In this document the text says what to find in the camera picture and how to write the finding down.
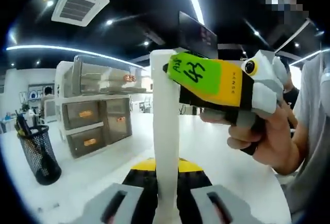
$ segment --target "ceiling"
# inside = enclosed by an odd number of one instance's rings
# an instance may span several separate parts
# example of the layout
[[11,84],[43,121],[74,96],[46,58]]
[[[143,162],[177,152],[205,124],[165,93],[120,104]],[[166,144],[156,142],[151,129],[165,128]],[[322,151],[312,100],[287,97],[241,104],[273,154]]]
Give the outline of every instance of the ceiling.
[[[225,60],[251,57],[259,49],[279,48],[309,16],[306,11],[291,11],[293,6],[281,8],[266,4],[269,0],[198,1],[205,26],[218,36],[219,58]],[[88,26],[80,27],[51,21],[56,2],[13,0],[18,12],[12,9],[13,14],[7,14],[7,20],[11,23],[7,27],[4,50],[17,45],[60,46],[147,66],[148,54],[152,50],[176,46],[177,29],[174,21],[179,10],[197,18],[191,0],[110,0]],[[162,15],[151,15],[155,12]],[[289,61],[319,49],[320,37],[315,35],[323,28],[319,28],[313,19],[311,21],[281,50],[289,53],[285,54],[289,56]],[[76,54],[74,51],[49,48],[7,50],[0,64],[16,68],[55,68],[62,60],[73,61]]]

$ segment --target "air conditioning vent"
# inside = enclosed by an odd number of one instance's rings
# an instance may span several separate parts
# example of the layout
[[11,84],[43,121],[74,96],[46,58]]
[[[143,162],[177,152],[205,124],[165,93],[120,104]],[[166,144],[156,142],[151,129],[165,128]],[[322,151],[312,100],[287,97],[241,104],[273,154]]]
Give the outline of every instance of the air conditioning vent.
[[86,27],[108,3],[109,0],[58,0],[52,21]]

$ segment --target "white table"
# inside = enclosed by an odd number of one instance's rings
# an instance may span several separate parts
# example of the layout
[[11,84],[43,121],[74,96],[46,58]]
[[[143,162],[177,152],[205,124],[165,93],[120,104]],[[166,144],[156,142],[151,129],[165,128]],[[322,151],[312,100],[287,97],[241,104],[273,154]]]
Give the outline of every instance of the white table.
[[[49,135],[60,179],[39,185],[28,167],[14,131],[2,136],[2,150],[12,179],[27,206],[42,223],[68,222],[81,215],[85,203],[111,183],[121,183],[136,163],[154,156],[152,114],[132,114],[133,135],[73,160],[61,142],[57,123]],[[180,157],[201,166],[213,184],[221,184],[245,200],[252,215],[265,223],[291,222],[284,193],[271,168],[227,146],[228,126],[180,116]]]

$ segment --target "black mesh pen holder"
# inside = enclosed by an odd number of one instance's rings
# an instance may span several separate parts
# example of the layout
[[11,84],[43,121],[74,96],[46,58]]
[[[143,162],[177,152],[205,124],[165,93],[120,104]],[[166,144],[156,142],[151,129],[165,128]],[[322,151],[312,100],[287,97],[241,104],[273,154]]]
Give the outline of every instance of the black mesh pen holder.
[[48,136],[47,125],[31,128],[31,135],[19,135],[26,160],[39,184],[50,185],[61,176]]

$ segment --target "green label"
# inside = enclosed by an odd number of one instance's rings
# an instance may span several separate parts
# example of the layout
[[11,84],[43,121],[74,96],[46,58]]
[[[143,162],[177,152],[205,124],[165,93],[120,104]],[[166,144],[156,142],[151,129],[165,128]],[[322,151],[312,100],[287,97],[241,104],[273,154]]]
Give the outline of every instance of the green label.
[[219,92],[221,65],[214,60],[179,53],[171,57],[167,74],[191,92],[205,95]]

